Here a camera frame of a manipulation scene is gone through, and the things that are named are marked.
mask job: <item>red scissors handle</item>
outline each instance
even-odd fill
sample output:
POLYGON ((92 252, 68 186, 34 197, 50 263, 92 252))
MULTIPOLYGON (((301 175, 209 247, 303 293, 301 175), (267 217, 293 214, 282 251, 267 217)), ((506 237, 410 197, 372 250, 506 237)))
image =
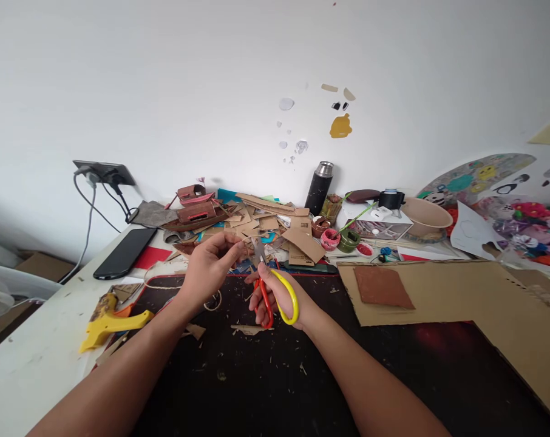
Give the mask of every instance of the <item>red scissors handle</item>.
POLYGON ((271 308, 271 304, 269 303, 269 297, 267 296, 267 289, 265 288, 265 282, 261 278, 259 278, 258 281, 255 281, 255 288, 253 288, 253 292, 255 292, 257 287, 261 288, 261 293, 263 294, 263 300, 265 301, 265 308, 267 309, 267 314, 269 314, 269 322, 266 324, 261 322, 261 326, 264 327, 265 329, 269 329, 273 326, 273 309, 271 308))

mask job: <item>yellow scissors handle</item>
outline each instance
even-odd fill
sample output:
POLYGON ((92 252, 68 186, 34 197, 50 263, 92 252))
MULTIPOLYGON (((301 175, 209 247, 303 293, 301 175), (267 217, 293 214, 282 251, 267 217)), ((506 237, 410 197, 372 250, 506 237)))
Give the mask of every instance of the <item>yellow scissors handle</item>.
POLYGON ((281 276, 277 271, 271 270, 271 272, 273 272, 273 274, 277 277, 277 279, 279 279, 281 283, 285 285, 285 288, 287 289, 287 291, 289 292, 289 296, 291 297, 291 304, 293 305, 293 317, 291 318, 291 320, 287 318, 284 311, 279 306, 279 302, 277 302, 277 299, 275 301, 277 302, 277 307, 279 308, 279 314, 281 314, 281 318, 283 319, 283 321, 288 325, 292 325, 295 322, 297 322, 297 319, 299 318, 299 304, 297 302, 297 296, 295 295, 295 290, 293 289, 289 281, 285 279, 283 276, 281 276))

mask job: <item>wall outlet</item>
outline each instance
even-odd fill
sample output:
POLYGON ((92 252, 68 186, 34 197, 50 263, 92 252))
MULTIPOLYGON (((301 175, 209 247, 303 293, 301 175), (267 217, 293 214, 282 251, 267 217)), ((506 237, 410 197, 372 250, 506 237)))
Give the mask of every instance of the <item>wall outlet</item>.
POLYGON ((134 178, 123 164, 99 163, 95 161, 73 160, 77 168, 87 166, 101 178, 103 183, 117 183, 117 185, 135 185, 134 178))

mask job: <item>beige bowl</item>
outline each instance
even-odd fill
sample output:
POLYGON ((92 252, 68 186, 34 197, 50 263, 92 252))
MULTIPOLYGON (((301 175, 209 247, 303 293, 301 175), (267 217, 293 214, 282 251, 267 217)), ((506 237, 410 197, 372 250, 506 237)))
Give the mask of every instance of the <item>beige bowl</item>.
POLYGON ((423 237, 453 224, 453 217, 439 205, 416 197, 407 197, 402 211, 414 223, 409 234, 423 237))

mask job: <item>white wall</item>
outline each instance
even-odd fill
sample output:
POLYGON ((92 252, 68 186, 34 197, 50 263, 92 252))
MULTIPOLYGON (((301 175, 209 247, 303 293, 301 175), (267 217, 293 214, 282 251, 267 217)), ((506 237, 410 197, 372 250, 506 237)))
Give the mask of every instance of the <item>white wall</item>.
MULTIPOLYGON (((525 145, 550 122, 550 0, 336 1, 0 0, 0 240, 78 257, 72 159, 126 164, 147 200, 205 176, 301 205, 323 159, 339 193, 414 194, 474 158, 550 154, 525 145), (322 83, 357 97, 348 138, 322 83)), ((89 255, 114 234, 97 218, 89 255)))

